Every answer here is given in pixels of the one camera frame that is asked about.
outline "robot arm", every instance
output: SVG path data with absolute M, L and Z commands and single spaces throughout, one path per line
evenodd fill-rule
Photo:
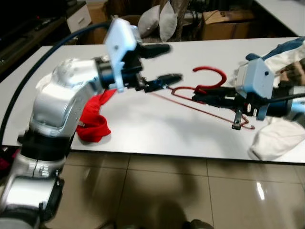
M 50 74 L 36 96 L 30 126 L 16 156 L 0 200 L 0 228 L 36 229 L 51 219 L 61 199 L 59 178 L 82 110 L 94 95 L 109 88 L 163 89 L 182 79 L 180 74 L 154 81 L 141 77 L 140 58 L 151 58 L 170 46 L 142 46 L 137 30 L 116 19 L 107 35 L 110 61 L 70 59 Z

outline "floor tile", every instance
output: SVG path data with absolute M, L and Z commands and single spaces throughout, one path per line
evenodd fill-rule
M 213 224 L 208 177 L 128 170 L 119 228 L 179 229 L 192 219 Z
M 210 177 L 215 229 L 303 229 L 301 184 Z
M 114 153 L 71 152 L 66 165 L 127 168 L 129 155 Z
M 206 160 L 163 156 L 131 156 L 129 169 L 206 176 Z
M 294 166 L 302 184 L 305 184 L 305 166 Z
M 293 166 L 208 160 L 211 177 L 300 183 Z
M 94 229 L 114 219 L 119 207 L 125 169 L 65 166 L 65 186 L 51 229 Z

